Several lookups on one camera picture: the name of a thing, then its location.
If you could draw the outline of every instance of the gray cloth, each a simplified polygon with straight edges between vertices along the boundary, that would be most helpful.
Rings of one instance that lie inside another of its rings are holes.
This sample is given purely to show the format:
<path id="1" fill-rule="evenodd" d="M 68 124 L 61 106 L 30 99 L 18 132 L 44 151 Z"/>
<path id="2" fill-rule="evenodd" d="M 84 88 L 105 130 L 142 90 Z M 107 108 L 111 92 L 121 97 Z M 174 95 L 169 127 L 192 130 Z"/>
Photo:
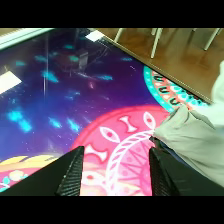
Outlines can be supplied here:
<path id="1" fill-rule="evenodd" d="M 196 171 L 224 187 L 224 137 L 207 117 L 181 105 L 155 129 L 154 137 Z"/>

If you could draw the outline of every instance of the brown floor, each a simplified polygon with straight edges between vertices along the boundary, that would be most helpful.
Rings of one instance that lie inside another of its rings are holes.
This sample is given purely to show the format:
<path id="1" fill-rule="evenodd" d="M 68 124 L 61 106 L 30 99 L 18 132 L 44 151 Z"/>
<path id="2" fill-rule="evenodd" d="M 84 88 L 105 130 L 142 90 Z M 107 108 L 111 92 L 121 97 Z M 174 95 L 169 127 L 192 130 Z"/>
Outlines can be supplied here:
<path id="1" fill-rule="evenodd" d="M 97 29 L 111 39 L 118 31 L 118 28 Z M 153 59 L 150 55 L 155 36 L 151 35 L 151 28 L 127 28 L 118 43 L 162 75 L 210 101 L 219 64 L 224 60 L 224 31 L 215 37 L 207 51 L 203 50 L 213 30 L 198 28 L 193 32 L 192 28 L 164 28 Z"/>
<path id="2" fill-rule="evenodd" d="M 11 33 L 21 28 L 0 28 L 0 36 L 5 35 L 7 33 Z"/>

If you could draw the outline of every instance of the white cloth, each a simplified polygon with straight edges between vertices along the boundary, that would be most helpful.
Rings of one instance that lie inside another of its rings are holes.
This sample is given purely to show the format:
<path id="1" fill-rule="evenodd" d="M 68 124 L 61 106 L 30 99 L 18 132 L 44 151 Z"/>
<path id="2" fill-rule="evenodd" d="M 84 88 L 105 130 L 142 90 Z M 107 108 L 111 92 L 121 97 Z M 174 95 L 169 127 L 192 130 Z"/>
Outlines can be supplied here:
<path id="1" fill-rule="evenodd" d="M 173 149 L 187 164 L 224 187 L 224 61 L 212 88 L 213 104 L 174 111 L 154 137 Z"/>

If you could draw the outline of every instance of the crumpled fabric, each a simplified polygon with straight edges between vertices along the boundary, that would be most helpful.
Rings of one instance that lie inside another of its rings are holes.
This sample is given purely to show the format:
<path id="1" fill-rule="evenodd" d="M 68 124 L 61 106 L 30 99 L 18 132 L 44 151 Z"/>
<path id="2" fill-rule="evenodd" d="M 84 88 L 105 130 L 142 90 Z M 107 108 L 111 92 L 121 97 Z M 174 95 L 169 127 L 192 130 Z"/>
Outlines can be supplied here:
<path id="1" fill-rule="evenodd" d="M 212 89 L 214 104 L 189 111 L 181 105 L 154 131 L 193 169 L 224 187 L 224 61 Z"/>

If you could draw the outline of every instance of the glossy table surface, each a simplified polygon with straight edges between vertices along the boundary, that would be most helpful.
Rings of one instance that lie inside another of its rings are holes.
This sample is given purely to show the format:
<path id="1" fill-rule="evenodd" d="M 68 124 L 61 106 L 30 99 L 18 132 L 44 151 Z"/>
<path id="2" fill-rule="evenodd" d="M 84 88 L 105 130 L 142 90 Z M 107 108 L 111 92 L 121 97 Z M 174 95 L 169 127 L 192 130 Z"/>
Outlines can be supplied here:
<path id="1" fill-rule="evenodd" d="M 0 52 L 0 74 L 21 80 L 0 94 L 0 191 L 83 145 L 81 195 L 151 195 L 153 129 L 180 103 L 206 106 L 89 32 L 55 29 Z"/>

